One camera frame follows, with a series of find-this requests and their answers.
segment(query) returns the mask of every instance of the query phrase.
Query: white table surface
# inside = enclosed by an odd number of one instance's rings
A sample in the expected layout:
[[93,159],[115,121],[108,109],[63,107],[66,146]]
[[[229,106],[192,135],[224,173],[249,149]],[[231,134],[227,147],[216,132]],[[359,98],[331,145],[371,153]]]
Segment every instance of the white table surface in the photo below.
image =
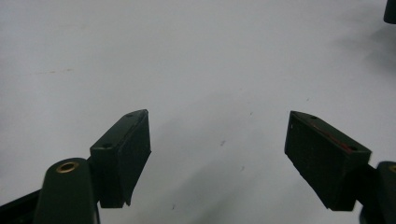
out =
[[149,111],[152,154],[112,223],[359,223],[284,154],[289,112],[396,161],[386,0],[0,2],[0,204]]

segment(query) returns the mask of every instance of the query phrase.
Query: black mechanical part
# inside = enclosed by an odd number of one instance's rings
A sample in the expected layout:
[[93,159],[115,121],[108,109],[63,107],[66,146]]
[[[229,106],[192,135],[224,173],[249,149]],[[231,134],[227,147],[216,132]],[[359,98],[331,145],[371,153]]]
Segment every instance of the black mechanical part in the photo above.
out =
[[96,203],[87,161],[59,161],[46,172],[34,224],[97,224]]
[[385,8],[384,22],[396,24],[396,0],[388,0]]
[[382,161],[378,171],[377,197],[382,215],[387,223],[396,223],[396,162]]
[[150,153],[147,110],[123,116],[93,144],[90,163],[101,207],[131,204],[134,187]]
[[1,206],[0,223],[99,223],[98,202],[111,208],[131,203],[150,152],[149,112],[126,114],[92,146],[87,160],[57,162],[42,190]]
[[327,208],[353,210],[354,174],[367,165],[368,148],[322,119],[291,111],[285,153]]
[[31,224],[35,215],[40,190],[25,195],[0,207],[0,223]]
[[325,121],[295,111],[285,153],[326,207],[351,211],[359,201],[361,224],[396,223],[396,162],[373,168],[368,148]]

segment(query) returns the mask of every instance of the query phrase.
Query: metal screw hole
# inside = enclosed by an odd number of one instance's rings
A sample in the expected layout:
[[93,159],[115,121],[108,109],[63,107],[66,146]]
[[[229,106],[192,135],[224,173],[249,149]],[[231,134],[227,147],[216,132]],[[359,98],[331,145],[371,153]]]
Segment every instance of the metal screw hole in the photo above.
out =
[[56,172],[58,172],[60,174],[65,174],[65,173],[69,173],[69,172],[76,170],[77,167],[78,167],[77,162],[68,161],[68,162],[65,162],[64,164],[58,166],[58,168],[56,168]]

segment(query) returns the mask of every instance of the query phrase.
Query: dark green plastic part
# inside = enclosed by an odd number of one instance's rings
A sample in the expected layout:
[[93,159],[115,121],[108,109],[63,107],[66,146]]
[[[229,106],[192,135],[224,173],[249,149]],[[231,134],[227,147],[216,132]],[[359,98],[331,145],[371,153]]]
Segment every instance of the dark green plastic part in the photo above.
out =
[[368,148],[322,119],[291,111],[285,153],[326,207],[353,210],[354,174],[367,165]]
[[147,110],[126,114],[91,147],[92,175],[103,208],[131,204],[150,153]]
[[99,223],[90,167],[86,160],[74,158],[59,161],[48,169],[35,211],[34,223]]

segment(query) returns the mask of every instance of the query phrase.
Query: white background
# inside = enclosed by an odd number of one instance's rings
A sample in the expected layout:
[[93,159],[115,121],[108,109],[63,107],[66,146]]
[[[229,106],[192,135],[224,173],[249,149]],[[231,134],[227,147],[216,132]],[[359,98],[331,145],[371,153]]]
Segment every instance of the white background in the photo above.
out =
[[0,2],[0,204],[149,111],[133,205],[102,223],[359,223],[284,154],[289,112],[396,161],[386,0]]

